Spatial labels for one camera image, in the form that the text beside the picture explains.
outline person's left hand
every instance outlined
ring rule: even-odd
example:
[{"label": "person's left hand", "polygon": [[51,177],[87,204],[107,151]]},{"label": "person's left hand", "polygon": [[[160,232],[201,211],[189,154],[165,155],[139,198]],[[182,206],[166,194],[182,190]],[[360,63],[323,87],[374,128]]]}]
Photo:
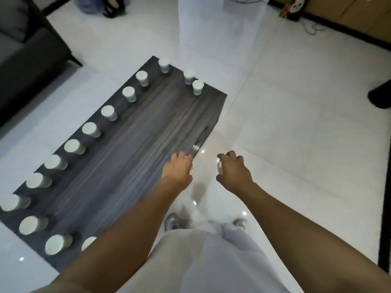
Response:
[{"label": "person's left hand", "polygon": [[193,164],[193,156],[185,156],[183,151],[173,153],[171,161],[166,162],[161,173],[161,181],[174,183],[179,187],[179,191],[185,190],[193,180],[190,170]]}]

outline clothing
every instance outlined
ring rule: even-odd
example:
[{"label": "clothing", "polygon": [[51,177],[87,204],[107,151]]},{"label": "clothing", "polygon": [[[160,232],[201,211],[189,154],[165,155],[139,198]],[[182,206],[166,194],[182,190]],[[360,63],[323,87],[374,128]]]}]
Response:
[{"label": "clothing", "polygon": [[[36,293],[87,293],[82,288],[51,286]],[[251,237],[232,224],[223,224],[221,237],[202,230],[168,231],[144,266],[118,292],[289,291]]]}]

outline forearm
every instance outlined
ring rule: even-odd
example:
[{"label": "forearm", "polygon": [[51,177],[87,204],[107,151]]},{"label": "forearm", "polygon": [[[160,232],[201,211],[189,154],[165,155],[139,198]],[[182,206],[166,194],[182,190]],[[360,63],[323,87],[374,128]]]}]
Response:
[{"label": "forearm", "polygon": [[77,283],[94,293],[117,291],[147,260],[164,216],[179,192],[173,183],[162,180],[54,281]]},{"label": "forearm", "polygon": [[390,290],[391,278],[369,259],[257,184],[243,189],[238,197],[306,293]]}]

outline sleeve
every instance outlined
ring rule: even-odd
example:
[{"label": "sleeve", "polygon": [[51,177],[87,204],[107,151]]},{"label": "sleeve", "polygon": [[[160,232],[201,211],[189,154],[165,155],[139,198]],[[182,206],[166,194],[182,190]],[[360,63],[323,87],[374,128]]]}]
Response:
[{"label": "sleeve", "polygon": [[80,285],[71,283],[51,283],[48,286],[39,288],[31,293],[91,293]]}]

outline baseboard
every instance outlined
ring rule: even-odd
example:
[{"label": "baseboard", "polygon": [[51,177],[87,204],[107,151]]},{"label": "baseboard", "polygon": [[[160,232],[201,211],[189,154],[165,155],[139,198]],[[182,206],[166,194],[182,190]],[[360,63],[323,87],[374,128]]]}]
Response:
[{"label": "baseboard", "polygon": [[50,13],[52,13],[53,11],[59,9],[62,5],[64,5],[65,3],[69,2],[70,0],[57,0],[53,3],[51,3],[49,6],[45,7],[44,9],[42,9],[42,13],[45,15],[45,16],[48,16]]},{"label": "baseboard", "polygon": [[[269,5],[283,8],[284,4],[275,0],[270,0]],[[365,42],[377,45],[381,48],[391,50],[391,44],[382,40],[368,36],[359,31],[352,30],[346,26],[342,26],[335,22],[327,19],[315,16],[313,14],[304,12],[303,17],[312,20],[316,23],[323,24],[329,28],[353,36],[355,38],[364,40]],[[379,242],[379,256],[377,265],[385,272],[389,272],[390,269],[390,253],[391,253],[391,147],[388,155],[388,169],[386,177],[386,188],[384,190],[384,201],[383,201],[383,213],[382,213],[382,226],[380,231],[380,242]]]},{"label": "baseboard", "polygon": [[[277,7],[277,8],[282,8],[284,6],[283,3],[279,2],[279,1],[275,1],[275,0],[270,0],[269,1],[269,5]],[[308,12],[303,12],[303,17],[305,17],[306,19],[312,20],[312,21],[314,21],[316,23],[323,24],[323,25],[325,25],[325,26],[327,26],[327,27],[329,27],[331,29],[334,29],[336,31],[345,33],[345,34],[353,36],[353,37],[355,37],[357,39],[363,40],[365,42],[377,45],[377,46],[379,46],[381,48],[384,48],[384,49],[387,49],[387,50],[391,51],[391,43],[388,43],[388,42],[382,41],[380,39],[371,37],[371,36],[369,36],[367,34],[359,32],[359,31],[352,30],[352,29],[350,29],[350,28],[348,28],[346,26],[343,26],[341,24],[337,24],[337,23],[335,23],[333,21],[329,21],[327,19],[324,19],[322,17],[310,14]]]}]

